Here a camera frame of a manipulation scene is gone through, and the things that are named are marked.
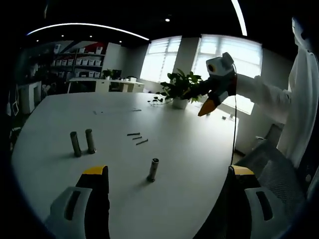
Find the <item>black cable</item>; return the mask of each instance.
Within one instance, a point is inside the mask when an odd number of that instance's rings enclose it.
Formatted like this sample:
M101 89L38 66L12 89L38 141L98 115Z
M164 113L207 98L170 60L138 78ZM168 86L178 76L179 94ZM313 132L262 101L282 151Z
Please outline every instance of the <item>black cable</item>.
M236 69L235 64L233 64L233 66L234 66L234 69L235 69L235 77L237 77L237 69ZM234 139L233 139L233 152L231 154L231 163L230 164L233 164L233 160L234 160L236 124L237 124L237 100L236 100L236 93L235 93L235 129L234 129Z

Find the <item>metal cylinder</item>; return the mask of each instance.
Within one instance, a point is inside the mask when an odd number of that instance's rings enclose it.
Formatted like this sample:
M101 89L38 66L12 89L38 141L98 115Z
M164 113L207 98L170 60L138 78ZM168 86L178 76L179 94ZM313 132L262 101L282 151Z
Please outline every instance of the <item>metal cylinder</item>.
M74 150L74 155L76 157L81 157L82 152L80 149L77 133L75 131L71 132L70 137L71 137L71 142L72 142L72 146L73 146L73 150Z
M94 147L92 130L90 128L85 130L85 136L86 136L86 141L88 143L88 152L90 154L95 153L96 152L96 148Z
M159 165L159 159L153 158L151 168L150 168L150 173L149 173L148 177L146 178L149 182L155 181L155 175L156 175L156 171L158 169L158 165Z

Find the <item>white flower pot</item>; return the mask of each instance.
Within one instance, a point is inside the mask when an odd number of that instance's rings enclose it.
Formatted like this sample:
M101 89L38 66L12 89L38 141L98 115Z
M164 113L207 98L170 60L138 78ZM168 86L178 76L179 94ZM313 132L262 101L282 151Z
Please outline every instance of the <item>white flower pot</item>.
M184 110L188 104L188 100L181 100L180 98L175 98L173 100L173 107L177 109Z

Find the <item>window blind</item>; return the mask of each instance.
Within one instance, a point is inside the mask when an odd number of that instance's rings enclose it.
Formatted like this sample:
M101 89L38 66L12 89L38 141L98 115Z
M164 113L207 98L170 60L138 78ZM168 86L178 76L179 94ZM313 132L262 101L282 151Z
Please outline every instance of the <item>window blind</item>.
M174 68L181 36L154 40L144 58L141 79L155 82L169 82L167 77Z

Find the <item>ceiling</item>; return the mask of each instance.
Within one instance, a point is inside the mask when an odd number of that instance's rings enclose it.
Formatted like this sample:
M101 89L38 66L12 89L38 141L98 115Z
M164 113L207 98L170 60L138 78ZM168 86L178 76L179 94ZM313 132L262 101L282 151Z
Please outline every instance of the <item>ceiling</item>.
M292 33L292 11L287 5L264 0L238 0L247 28L247 38L258 41L289 59L297 53ZM122 41L123 46L135 47L148 43L126 33L91 26L61 26L38 31L32 30L58 23L85 22L120 28L139 34L150 40L183 35L197 37L200 34L223 34L243 37L236 11L231 0L196 0L189 3L173 1L142 2L89 0L41 0L19 6L24 16L19 28L21 44L39 44L54 40Z

